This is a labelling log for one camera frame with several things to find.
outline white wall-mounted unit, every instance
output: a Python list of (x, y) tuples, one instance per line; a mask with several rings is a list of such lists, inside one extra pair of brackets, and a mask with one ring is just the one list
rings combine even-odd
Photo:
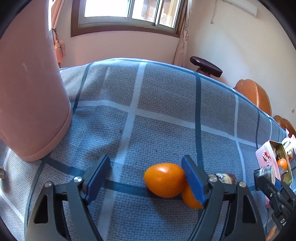
[(240, 8), (241, 10), (249, 13), (253, 17), (256, 17), (257, 15), (257, 7), (247, 0), (223, 0), (223, 1)]

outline orange fruit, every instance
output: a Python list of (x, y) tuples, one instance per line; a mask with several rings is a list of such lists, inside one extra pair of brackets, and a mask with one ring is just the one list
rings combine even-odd
[(181, 194), (183, 201), (188, 207), (193, 209), (203, 208), (199, 201), (196, 201), (188, 182), (185, 183), (184, 190)]
[(285, 158), (281, 158), (277, 162), (278, 166), (281, 166), (285, 171), (288, 170), (288, 163)]
[(155, 195), (172, 198), (183, 191), (186, 176), (183, 169), (176, 164), (159, 163), (146, 170), (144, 182)]

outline pink bottle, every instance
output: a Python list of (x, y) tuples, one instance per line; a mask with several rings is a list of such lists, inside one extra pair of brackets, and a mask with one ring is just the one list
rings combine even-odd
[(0, 39), (0, 138), (25, 161), (51, 152), (72, 118), (54, 55), (48, 4), (31, 1)]

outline cord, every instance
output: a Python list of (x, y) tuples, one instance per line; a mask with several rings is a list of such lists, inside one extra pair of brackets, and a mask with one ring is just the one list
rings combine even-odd
[(214, 20), (215, 14), (216, 14), (217, 2), (218, 2), (218, 0), (216, 0), (216, 2), (215, 2), (215, 9), (214, 9), (214, 14), (213, 14), (213, 17), (212, 17), (212, 20), (211, 20), (211, 24), (214, 24), (213, 20)]

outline white wall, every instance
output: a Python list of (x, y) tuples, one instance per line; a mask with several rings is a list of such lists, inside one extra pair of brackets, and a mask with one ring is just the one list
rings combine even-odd
[[(296, 50), (275, 17), (257, 0), (257, 18), (218, 0), (196, 0), (189, 27), (187, 57), (199, 56), (223, 70), (221, 82), (234, 87), (252, 79), (267, 92), (272, 114), (296, 128)], [(196, 70), (188, 61), (186, 67)]]
[(66, 44), (62, 67), (83, 65), (102, 59), (126, 57), (171, 64), (179, 39), (172, 36), (138, 32), (110, 31), (70, 37), (72, 0), (61, 11), (57, 33)]

